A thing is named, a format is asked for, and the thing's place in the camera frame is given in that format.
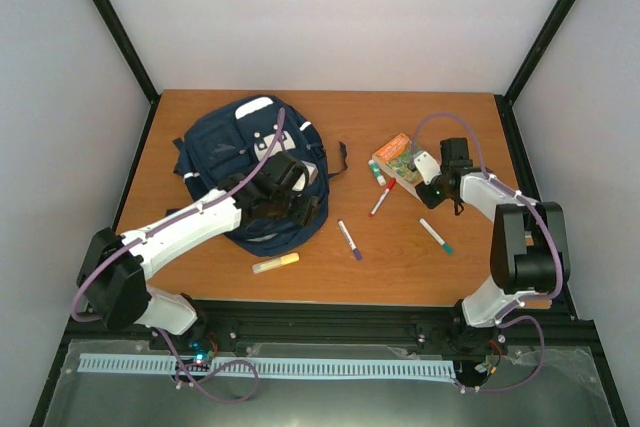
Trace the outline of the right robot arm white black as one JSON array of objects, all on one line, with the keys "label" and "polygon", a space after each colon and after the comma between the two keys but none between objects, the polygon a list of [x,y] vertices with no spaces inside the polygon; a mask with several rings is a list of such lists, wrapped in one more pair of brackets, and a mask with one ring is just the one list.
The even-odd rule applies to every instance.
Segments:
[{"label": "right robot arm white black", "polygon": [[516,191],[473,164],[465,138],[440,142],[441,159],[412,146],[410,166],[421,177],[415,191],[429,209],[446,201],[459,215],[473,207],[492,222],[490,274],[457,302],[447,342],[461,353],[489,343],[497,327],[529,300],[553,300],[570,275],[562,208]]}]

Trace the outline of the green capped marker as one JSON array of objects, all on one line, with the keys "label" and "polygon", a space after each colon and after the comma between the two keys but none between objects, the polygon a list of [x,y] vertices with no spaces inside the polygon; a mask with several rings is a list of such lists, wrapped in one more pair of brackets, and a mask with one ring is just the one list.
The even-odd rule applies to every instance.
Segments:
[{"label": "green capped marker", "polygon": [[420,218],[419,223],[448,254],[454,253],[453,248],[439,235],[439,233],[427,222],[426,219]]}]

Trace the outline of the yellow highlighter pen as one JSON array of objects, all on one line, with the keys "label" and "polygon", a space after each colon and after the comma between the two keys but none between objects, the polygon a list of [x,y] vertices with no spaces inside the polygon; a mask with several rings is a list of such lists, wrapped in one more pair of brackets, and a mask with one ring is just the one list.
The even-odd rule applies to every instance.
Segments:
[{"label": "yellow highlighter pen", "polygon": [[283,266],[297,263],[300,260],[298,253],[289,253],[277,258],[272,258],[266,261],[256,263],[252,266],[252,272],[254,274],[264,273],[273,269],[277,269]]}]

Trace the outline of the black frame post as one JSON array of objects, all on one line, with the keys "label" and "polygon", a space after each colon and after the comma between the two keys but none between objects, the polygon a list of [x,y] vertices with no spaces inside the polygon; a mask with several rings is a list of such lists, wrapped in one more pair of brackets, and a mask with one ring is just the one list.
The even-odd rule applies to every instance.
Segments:
[{"label": "black frame post", "polygon": [[556,0],[504,94],[513,108],[577,0]]},{"label": "black frame post", "polygon": [[133,74],[144,97],[150,105],[157,103],[160,99],[160,94],[157,92],[111,0],[91,1]]}]

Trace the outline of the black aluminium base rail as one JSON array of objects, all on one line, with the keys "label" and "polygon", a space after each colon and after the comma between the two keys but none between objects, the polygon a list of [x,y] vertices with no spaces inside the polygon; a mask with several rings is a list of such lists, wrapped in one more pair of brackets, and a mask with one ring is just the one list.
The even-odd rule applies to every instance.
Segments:
[{"label": "black aluminium base rail", "polygon": [[374,345],[447,360],[480,360],[491,353],[603,348],[593,322],[564,305],[525,309],[503,331],[471,328],[459,307],[388,307],[275,302],[201,301],[195,326],[175,338],[179,352],[219,350],[244,356],[259,344]]}]

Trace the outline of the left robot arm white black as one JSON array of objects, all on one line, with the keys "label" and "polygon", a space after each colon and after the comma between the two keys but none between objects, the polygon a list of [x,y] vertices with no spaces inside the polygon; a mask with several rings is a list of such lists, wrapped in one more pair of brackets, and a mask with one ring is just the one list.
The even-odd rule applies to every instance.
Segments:
[{"label": "left robot arm white black", "polygon": [[228,177],[220,188],[155,223],[123,234],[98,231],[77,279],[78,296],[93,311],[74,310],[74,318],[99,321],[110,331],[144,325],[171,333],[186,349],[201,347],[208,325],[194,302],[157,289],[149,280],[182,254],[251,221],[309,225],[319,200],[307,190],[318,176],[316,165],[280,151],[263,158],[251,174]]}]

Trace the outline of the navy blue backpack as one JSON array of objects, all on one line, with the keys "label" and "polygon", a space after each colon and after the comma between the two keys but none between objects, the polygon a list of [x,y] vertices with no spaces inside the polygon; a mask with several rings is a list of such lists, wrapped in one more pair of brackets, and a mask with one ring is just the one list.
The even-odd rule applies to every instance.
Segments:
[{"label": "navy blue backpack", "polygon": [[184,178],[192,199],[209,190],[233,188],[265,156],[281,150],[315,171],[283,215],[253,212],[226,237],[255,256],[277,256],[306,243],[324,225],[329,213],[329,171],[320,134],[300,112],[276,96],[251,96],[197,120],[174,140],[179,156],[174,173]]}]

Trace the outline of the orange green paperback book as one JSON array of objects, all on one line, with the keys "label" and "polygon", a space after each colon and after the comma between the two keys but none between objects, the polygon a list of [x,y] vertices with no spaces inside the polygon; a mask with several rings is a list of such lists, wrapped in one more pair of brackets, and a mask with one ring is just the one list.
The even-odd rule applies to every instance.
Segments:
[{"label": "orange green paperback book", "polygon": [[414,197],[418,198],[415,187],[411,183],[411,171],[409,170],[411,139],[405,133],[400,133],[379,148],[371,157],[381,171],[391,178],[396,178],[397,183]]}]

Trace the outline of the right black frame post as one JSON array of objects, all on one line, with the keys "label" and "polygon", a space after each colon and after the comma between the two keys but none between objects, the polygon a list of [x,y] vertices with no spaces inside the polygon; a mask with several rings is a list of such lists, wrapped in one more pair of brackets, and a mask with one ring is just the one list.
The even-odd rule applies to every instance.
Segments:
[{"label": "right black frame post", "polygon": [[577,0],[556,0],[504,94],[513,108]]}]

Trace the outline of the purple capped marker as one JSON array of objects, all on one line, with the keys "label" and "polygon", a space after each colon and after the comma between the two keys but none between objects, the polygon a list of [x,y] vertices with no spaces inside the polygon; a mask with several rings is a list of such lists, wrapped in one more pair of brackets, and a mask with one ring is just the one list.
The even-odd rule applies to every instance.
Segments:
[{"label": "purple capped marker", "polygon": [[363,256],[359,250],[359,248],[357,247],[353,237],[351,236],[351,233],[349,232],[346,224],[344,223],[344,221],[342,219],[339,219],[337,221],[338,227],[340,229],[340,231],[342,232],[342,234],[344,235],[346,242],[349,245],[350,250],[352,251],[354,257],[360,261],[363,259]]}]

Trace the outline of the red capped marker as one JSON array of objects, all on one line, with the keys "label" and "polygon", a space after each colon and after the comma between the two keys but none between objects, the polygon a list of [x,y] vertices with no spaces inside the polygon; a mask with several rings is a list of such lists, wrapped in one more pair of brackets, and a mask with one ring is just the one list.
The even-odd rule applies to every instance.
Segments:
[{"label": "red capped marker", "polygon": [[382,194],[380,195],[380,197],[377,200],[376,204],[373,206],[373,208],[369,212],[369,217],[373,217],[377,213],[377,211],[380,209],[380,207],[383,204],[383,202],[385,201],[385,199],[388,197],[388,195],[390,194],[392,189],[395,187],[396,183],[397,183],[396,178],[392,178],[391,181],[389,182],[389,184],[386,186],[386,188],[382,192]]}]

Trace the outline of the left black frame post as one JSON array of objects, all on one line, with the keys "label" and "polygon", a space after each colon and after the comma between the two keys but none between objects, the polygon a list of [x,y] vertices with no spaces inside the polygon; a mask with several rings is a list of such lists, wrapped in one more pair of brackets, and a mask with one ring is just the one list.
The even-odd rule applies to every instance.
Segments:
[{"label": "left black frame post", "polygon": [[133,74],[144,97],[150,105],[157,103],[160,99],[160,94],[157,92],[111,0],[91,1]]}]

